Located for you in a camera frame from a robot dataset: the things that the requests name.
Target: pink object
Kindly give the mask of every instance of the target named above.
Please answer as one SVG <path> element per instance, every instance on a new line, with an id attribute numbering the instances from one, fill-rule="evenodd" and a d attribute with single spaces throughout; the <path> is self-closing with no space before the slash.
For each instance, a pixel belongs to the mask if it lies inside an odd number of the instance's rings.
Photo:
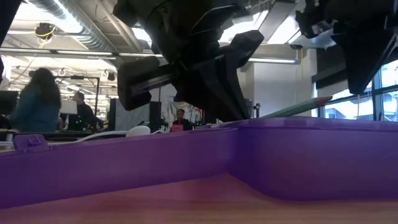
<path id="1" fill-rule="evenodd" d="M 182 124 L 173 124 L 172 126 L 172 132 L 183 131 L 183 130 L 184 130 L 184 125 Z"/>

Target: long hair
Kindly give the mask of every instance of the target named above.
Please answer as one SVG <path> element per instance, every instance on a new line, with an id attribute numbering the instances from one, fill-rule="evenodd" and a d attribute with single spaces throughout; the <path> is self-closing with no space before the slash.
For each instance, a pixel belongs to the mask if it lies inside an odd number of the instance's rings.
<path id="1" fill-rule="evenodd" d="M 21 91 L 21 97 L 32 91 L 39 94 L 39 103 L 61 108 L 61 92 L 50 70 L 46 68 L 36 70 L 29 84 Z"/>

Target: window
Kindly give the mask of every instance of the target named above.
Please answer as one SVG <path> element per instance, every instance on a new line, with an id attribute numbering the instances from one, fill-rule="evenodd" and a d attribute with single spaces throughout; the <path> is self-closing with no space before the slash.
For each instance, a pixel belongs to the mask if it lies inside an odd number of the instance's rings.
<path id="1" fill-rule="evenodd" d="M 398 60 L 381 67 L 381 87 L 398 85 Z"/>
<path id="2" fill-rule="evenodd" d="M 354 97 L 352 100 L 326 105 L 325 118 L 373 120 L 372 98 L 365 96 L 359 99 L 359 113 L 357 97 Z"/>
<path id="3" fill-rule="evenodd" d="M 398 121 L 398 91 L 383 94 L 383 118 L 384 121 Z"/>
<path id="4" fill-rule="evenodd" d="M 371 91 L 371 90 L 372 90 L 372 84 L 373 84 L 373 83 L 370 82 L 370 83 L 367 85 L 367 87 L 366 87 L 366 89 L 365 89 L 364 92 L 369 92 L 369 91 Z M 347 90 L 343 90 L 343 91 L 341 91 L 341 92 L 339 92 L 339 93 L 334 94 L 332 100 L 337 100 L 337 99 L 344 98 L 344 97 L 347 97 L 347 96 L 353 96 L 353 95 L 349 92 L 348 89 L 347 89 Z"/>
<path id="5" fill-rule="evenodd" d="M 324 118 L 398 122 L 398 60 L 383 65 L 359 99 L 344 90 L 318 111 Z"/>

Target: glass window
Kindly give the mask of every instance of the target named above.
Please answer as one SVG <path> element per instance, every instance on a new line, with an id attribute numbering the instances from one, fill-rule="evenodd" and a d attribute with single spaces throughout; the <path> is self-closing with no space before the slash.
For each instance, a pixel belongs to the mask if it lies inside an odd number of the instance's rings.
<path id="1" fill-rule="evenodd" d="M 383 115 L 385 121 L 398 121 L 398 91 L 383 94 Z"/>
<path id="2" fill-rule="evenodd" d="M 373 82 L 370 82 L 370 83 L 367 85 L 367 87 L 366 87 L 366 89 L 365 89 L 364 92 L 372 91 L 372 85 L 373 85 Z M 337 99 L 344 98 L 344 97 L 347 97 L 347 96 L 353 96 L 353 95 L 349 92 L 348 89 L 347 89 L 347 90 L 343 90 L 343 91 L 341 91 L 341 92 L 339 92 L 339 93 L 334 94 L 332 100 L 337 100 Z"/>
<path id="3" fill-rule="evenodd" d="M 381 85 L 389 87 L 398 84 L 398 60 L 381 67 Z"/>
<path id="4" fill-rule="evenodd" d="M 344 101 L 325 106 L 325 118 L 373 120 L 373 101 L 371 96 Z"/>

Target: computer monitor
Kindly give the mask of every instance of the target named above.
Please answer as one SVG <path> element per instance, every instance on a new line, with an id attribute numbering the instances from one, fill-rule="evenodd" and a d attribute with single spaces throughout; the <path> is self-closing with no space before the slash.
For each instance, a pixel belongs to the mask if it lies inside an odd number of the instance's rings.
<path id="1" fill-rule="evenodd" d="M 77 103 L 73 100 L 61 100 L 61 114 L 77 114 Z"/>
<path id="2" fill-rule="evenodd" d="M 18 95 L 18 91 L 0 91 L 0 114 L 9 115 L 14 111 Z"/>

